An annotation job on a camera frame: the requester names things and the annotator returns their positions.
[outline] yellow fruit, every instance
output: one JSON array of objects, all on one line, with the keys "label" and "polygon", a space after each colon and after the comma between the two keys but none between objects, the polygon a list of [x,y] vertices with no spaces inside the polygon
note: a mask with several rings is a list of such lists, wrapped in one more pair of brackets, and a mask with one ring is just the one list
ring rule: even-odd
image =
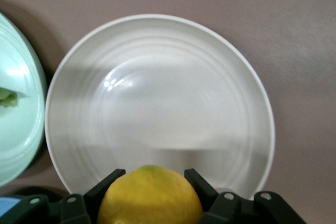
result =
[{"label": "yellow fruit", "polygon": [[111,184],[97,224],[196,224],[202,214],[194,188],[181,174],[146,165]]}]

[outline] lettuce piece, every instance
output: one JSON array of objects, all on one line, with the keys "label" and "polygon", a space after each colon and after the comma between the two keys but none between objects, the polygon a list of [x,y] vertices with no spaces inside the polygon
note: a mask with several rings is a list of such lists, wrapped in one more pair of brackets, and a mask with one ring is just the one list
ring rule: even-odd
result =
[{"label": "lettuce piece", "polygon": [[17,94],[13,91],[0,88],[0,105],[15,107],[17,105]]}]

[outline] silver screw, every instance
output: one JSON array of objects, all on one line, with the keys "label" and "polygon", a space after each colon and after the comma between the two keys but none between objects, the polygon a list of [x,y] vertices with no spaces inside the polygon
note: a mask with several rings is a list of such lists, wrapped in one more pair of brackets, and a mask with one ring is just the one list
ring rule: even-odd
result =
[{"label": "silver screw", "polygon": [[34,199],[31,199],[30,200],[30,204],[36,204],[36,203],[38,203],[40,201],[40,198],[34,198]]},{"label": "silver screw", "polygon": [[272,196],[270,196],[269,193],[261,193],[260,196],[261,196],[263,199],[266,199],[266,200],[270,200],[270,199],[272,199]]},{"label": "silver screw", "polygon": [[228,200],[234,200],[235,196],[231,193],[226,193],[226,194],[224,194],[224,198],[226,198]]},{"label": "silver screw", "polygon": [[76,197],[70,197],[67,199],[67,203],[72,203],[74,201],[76,201]]}]

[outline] brown table surface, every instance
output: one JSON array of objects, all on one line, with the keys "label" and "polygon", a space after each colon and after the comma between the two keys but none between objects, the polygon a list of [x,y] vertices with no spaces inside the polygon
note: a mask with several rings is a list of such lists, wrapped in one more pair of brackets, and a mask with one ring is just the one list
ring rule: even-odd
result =
[{"label": "brown table surface", "polygon": [[[143,13],[184,17],[231,42],[256,70],[274,111],[276,151],[265,189],[307,223],[336,223],[336,0],[0,0],[48,80],[84,35]],[[65,193],[46,144],[0,193],[38,185]]]}]

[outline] light green plate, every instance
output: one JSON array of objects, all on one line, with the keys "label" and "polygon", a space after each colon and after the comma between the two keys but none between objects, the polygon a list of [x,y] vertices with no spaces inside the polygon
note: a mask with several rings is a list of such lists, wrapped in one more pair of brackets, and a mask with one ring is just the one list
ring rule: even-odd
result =
[{"label": "light green plate", "polygon": [[24,35],[0,13],[0,87],[17,93],[0,106],[0,186],[20,175],[44,139],[46,78]]}]

